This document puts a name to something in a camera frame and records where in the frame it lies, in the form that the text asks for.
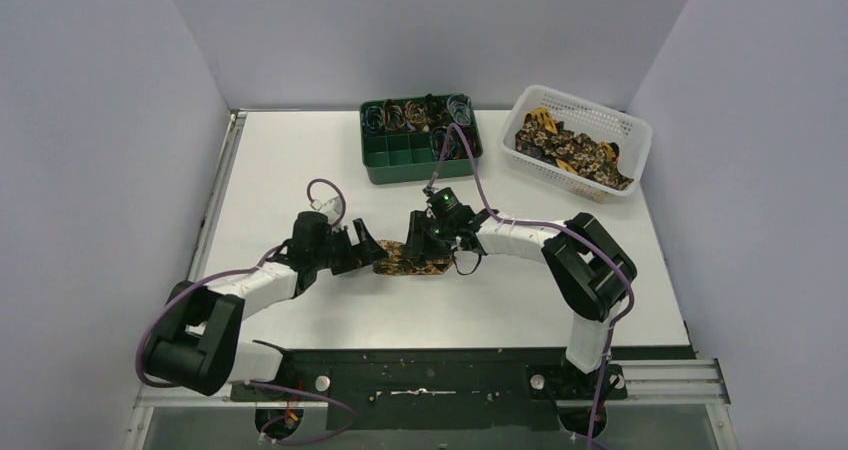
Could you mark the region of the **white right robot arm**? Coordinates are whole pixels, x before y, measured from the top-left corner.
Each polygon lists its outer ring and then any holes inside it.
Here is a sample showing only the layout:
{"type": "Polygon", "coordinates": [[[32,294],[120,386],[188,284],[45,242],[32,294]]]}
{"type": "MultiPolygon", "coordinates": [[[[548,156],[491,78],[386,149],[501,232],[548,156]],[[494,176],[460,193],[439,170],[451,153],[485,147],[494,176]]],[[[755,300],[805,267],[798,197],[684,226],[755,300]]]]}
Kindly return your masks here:
{"type": "Polygon", "coordinates": [[[426,190],[427,207],[410,215],[402,256],[431,260],[469,251],[506,255],[547,266],[574,317],[566,360],[584,374],[598,370],[609,350],[609,330],[638,270],[591,214],[562,222],[532,222],[474,211],[450,188],[426,190]]]}

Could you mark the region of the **orange green patterned tie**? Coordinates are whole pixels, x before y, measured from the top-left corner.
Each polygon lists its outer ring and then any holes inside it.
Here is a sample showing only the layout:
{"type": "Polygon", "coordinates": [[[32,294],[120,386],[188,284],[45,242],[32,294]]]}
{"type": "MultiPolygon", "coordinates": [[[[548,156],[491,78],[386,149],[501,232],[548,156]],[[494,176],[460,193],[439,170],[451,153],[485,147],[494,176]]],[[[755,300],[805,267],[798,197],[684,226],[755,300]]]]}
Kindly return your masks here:
{"type": "Polygon", "coordinates": [[[433,276],[443,275],[453,266],[450,257],[438,259],[409,259],[402,256],[404,243],[394,240],[378,240],[387,252],[387,257],[372,264],[372,271],[384,276],[433,276]]]}

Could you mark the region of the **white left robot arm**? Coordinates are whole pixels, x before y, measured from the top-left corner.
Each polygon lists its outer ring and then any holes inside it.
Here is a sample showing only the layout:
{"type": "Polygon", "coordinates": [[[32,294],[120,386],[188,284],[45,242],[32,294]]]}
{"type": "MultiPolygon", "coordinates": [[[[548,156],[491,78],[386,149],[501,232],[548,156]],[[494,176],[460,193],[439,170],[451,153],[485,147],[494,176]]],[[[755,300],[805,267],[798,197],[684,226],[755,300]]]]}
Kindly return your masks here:
{"type": "Polygon", "coordinates": [[[296,373],[283,364],[284,350],[243,339],[242,324],[302,295],[321,271],[341,275],[387,258],[362,220],[354,220],[353,227],[356,242],[327,215],[304,211],[291,237],[254,266],[177,284],[141,338],[137,375],[150,387],[183,387],[206,396],[230,383],[252,381],[271,399],[290,395],[296,373]]]}

